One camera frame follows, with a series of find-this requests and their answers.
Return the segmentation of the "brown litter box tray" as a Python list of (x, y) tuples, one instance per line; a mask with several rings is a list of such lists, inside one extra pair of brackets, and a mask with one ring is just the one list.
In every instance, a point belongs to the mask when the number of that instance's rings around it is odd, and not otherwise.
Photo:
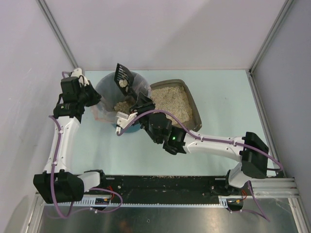
[(151, 84), (151, 99), (157, 110), (173, 114), (187, 129), (199, 131), (202, 121), (192, 94), (183, 80), (172, 79)]

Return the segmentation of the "clear plastic bin liner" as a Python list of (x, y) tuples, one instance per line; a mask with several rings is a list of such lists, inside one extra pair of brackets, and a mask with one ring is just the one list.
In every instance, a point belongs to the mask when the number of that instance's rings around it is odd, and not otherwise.
[[(150, 97), (152, 90), (145, 78), (136, 72), (134, 76), (133, 89), (139, 94), (142, 92), (145, 96)], [(92, 110), (94, 117), (104, 123), (115, 123), (116, 114), (115, 106), (121, 102), (129, 102), (134, 105), (136, 101), (131, 96), (124, 96), (114, 81), (115, 73), (111, 72), (103, 77), (96, 85), (95, 90), (102, 97), (100, 102)]]

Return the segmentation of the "small pale litter clump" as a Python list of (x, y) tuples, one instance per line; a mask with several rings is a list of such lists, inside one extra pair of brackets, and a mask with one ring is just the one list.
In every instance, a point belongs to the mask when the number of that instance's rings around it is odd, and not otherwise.
[(126, 88), (128, 86), (128, 81), (126, 79), (119, 80), (119, 86), (121, 88)]

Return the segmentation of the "black litter scoop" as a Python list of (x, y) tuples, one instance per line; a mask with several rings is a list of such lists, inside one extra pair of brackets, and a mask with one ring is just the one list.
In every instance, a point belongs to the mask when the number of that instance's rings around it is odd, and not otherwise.
[[(128, 86), (126, 88), (121, 88), (119, 86), (119, 80), (126, 79), (128, 81)], [(133, 89), (133, 83), (134, 83), (134, 76), (132, 75), (131, 71), (121, 65), (120, 63), (117, 63), (116, 71), (114, 75), (114, 82), (116, 83), (119, 90), (122, 92), (124, 96), (131, 96), (134, 99), (137, 98), (137, 95)]]

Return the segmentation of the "teal trash bin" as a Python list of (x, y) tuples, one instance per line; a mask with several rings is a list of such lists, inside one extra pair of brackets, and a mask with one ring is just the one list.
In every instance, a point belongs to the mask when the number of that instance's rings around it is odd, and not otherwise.
[[(115, 129), (118, 128), (118, 126), (115, 124), (115, 123), (112, 123), (111, 124)], [(141, 125), (138, 123), (138, 124), (133, 124), (132, 126), (130, 126), (123, 134), (125, 133), (135, 133), (137, 131), (139, 131), (141, 128)]]

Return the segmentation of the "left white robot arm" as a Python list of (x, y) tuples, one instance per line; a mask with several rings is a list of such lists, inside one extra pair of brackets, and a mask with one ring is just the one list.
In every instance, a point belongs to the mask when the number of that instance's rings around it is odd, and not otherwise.
[(54, 121), (51, 152), (41, 174), (33, 184), (47, 204), (80, 201), (84, 193), (97, 187), (104, 177), (102, 170), (72, 174), (71, 164), (76, 133), (85, 108), (99, 103), (99, 95), (82, 74), (61, 80), (62, 93), (50, 118)]

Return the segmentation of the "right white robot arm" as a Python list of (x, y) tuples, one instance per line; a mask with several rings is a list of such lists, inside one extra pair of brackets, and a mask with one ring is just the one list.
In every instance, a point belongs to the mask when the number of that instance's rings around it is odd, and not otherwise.
[(205, 152), (237, 162), (226, 175), (228, 186), (241, 188), (252, 179), (265, 179), (268, 170), (268, 147), (252, 132), (243, 137), (212, 137), (187, 129), (170, 112), (157, 110), (154, 102), (143, 93), (136, 96), (130, 108), (136, 114), (135, 122), (141, 125), (156, 144), (171, 155)]

